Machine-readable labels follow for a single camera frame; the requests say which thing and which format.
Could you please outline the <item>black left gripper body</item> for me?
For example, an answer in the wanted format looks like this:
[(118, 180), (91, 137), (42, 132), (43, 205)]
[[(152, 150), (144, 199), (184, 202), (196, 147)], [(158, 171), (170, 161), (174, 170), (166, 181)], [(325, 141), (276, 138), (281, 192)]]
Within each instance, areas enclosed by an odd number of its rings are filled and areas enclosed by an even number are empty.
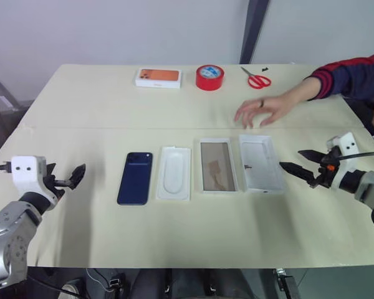
[(43, 178), (44, 186), (51, 191), (57, 200), (60, 200), (65, 194), (65, 187), (71, 185), (70, 179), (59, 180), (55, 178), (51, 172), (47, 172), (47, 175)]

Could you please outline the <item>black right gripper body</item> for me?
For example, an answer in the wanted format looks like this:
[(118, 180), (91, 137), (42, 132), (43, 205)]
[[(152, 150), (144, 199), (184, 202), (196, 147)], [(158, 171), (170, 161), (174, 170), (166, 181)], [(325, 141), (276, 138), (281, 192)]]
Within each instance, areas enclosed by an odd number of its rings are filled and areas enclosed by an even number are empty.
[(318, 163), (320, 165), (318, 168), (320, 174), (309, 184), (309, 186), (312, 188), (317, 186), (331, 188), (332, 181), (340, 166), (338, 160), (340, 156), (341, 152), (338, 146), (332, 147), (327, 154), (324, 154), (322, 162)]

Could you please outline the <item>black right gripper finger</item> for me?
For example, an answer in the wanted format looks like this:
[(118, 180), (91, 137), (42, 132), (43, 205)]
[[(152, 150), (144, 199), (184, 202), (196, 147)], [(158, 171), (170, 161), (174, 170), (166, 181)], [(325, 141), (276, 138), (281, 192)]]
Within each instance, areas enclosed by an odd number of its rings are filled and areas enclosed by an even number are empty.
[(308, 184), (310, 184), (315, 179), (313, 172), (303, 168), (302, 166), (299, 166), (298, 164), (291, 162), (280, 162), (279, 165), (287, 173), (304, 180)]
[(307, 160), (321, 163), (324, 157), (324, 154), (312, 149), (299, 150), (298, 153), (305, 157)]

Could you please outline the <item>person's bare hand with ring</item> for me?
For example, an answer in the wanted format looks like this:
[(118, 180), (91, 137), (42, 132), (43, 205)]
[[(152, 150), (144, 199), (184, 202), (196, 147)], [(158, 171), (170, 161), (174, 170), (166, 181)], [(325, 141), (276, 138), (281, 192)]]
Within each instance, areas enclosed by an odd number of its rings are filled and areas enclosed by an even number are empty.
[(246, 100), (236, 110), (234, 121), (240, 121), (244, 129), (253, 128), (253, 121), (256, 116), (269, 114), (259, 125), (266, 126), (288, 114), (298, 103), (300, 103), (300, 100), (291, 95)]

